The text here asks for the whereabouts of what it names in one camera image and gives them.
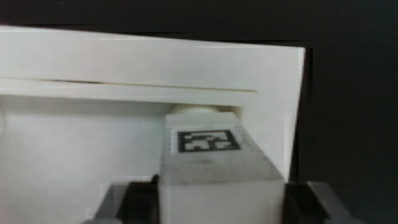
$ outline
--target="black background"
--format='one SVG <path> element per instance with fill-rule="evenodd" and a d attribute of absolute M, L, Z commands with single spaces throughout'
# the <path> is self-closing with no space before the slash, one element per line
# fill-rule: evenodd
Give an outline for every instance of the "black background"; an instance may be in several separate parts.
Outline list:
<path fill-rule="evenodd" d="M 0 22 L 309 48 L 291 180 L 398 223 L 398 1 L 2 0 Z"/>

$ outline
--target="white surface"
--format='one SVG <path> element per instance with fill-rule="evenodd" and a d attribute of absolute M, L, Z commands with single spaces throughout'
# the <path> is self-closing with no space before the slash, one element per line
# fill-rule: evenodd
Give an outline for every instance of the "white surface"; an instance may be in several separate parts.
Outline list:
<path fill-rule="evenodd" d="M 172 107 L 171 113 L 215 113 L 219 112 L 217 106 L 180 104 Z"/>
<path fill-rule="evenodd" d="M 80 224 L 112 182 L 158 173 L 171 104 L 2 97 L 0 223 Z"/>
<path fill-rule="evenodd" d="M 240 129 L 240 150 L 176 152 L 183 131 Z M 164 224 L 281 224 L 284 180 L 231 113 L 172 114 L 160 168 Z"/>
<path fill-rule="evenodd" d="M 0 94 L 242 106 L 284 178 L 302 61 L 302 48 L 0 26 Z"/>

